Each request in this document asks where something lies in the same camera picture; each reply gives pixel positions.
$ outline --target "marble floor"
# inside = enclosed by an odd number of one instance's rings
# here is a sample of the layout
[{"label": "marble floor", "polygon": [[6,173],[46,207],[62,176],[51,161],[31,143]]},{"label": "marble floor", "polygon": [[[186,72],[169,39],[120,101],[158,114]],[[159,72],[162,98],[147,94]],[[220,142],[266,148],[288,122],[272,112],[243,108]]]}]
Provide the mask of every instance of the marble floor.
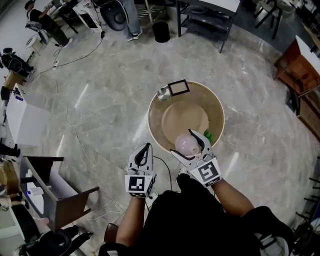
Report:
[{"label": "marble floor", "polygon": [[[67,30],[74,40],[58,55],[60,65],[88,54],[101,40],[84,26],[78,31]],[[124,170],[139,145],[152,144],[154,156],[171,170],[173,189],[179,190],[179,163],[153,141],[147,110],[160,87],[181,79],[206,85],[222,102],[225,128],[213,151],[223,177],[256,207],[268,206],[288,223],[310,193],[308,177],[320,145],[285,105],[287,88],[272,79],[272,63],[236,40],[219,54],[201,36],[178,38],[172,30],[171,40],[160,44],[151,31],[146,28],[140,39],[127,42],[108,29],[88,57],[24,86],[27,93],[41,95],[39,104],[52,118],[41,145],[21,146],[22,153],[65,157],[60,174],[75,190],[100,187],[88,201],[92,212],[75,222],[94,232],[85,252],[100,246],[108,223],[120,223],[130,200]],[[53,65],[56,50],[49,44],[36,56],[36,74]],[[166,166],[155,159],[154,170],[154,191],[170,189]]]}]

